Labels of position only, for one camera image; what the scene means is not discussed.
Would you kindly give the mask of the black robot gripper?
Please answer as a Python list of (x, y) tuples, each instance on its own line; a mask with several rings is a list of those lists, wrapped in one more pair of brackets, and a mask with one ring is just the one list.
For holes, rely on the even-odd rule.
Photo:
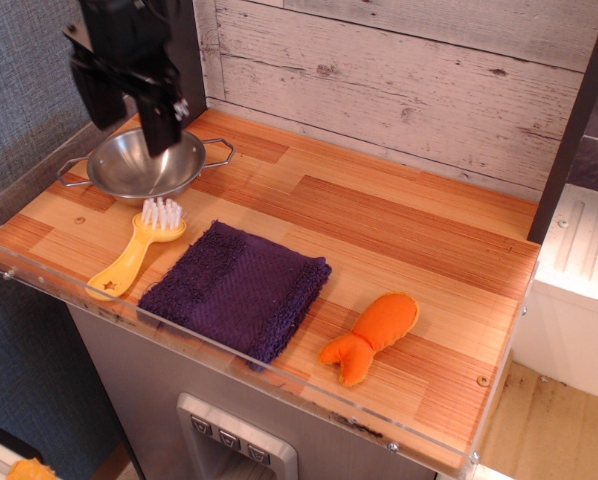
[(164, 1), (81, 1), (80, 23), (62, 33), (73, 47), (70, 67), (99, 130), (125, 118), (123, 97), (136, 100), (150, 156), (181, 139), (188, 103), (168, 54), (171, 22)]

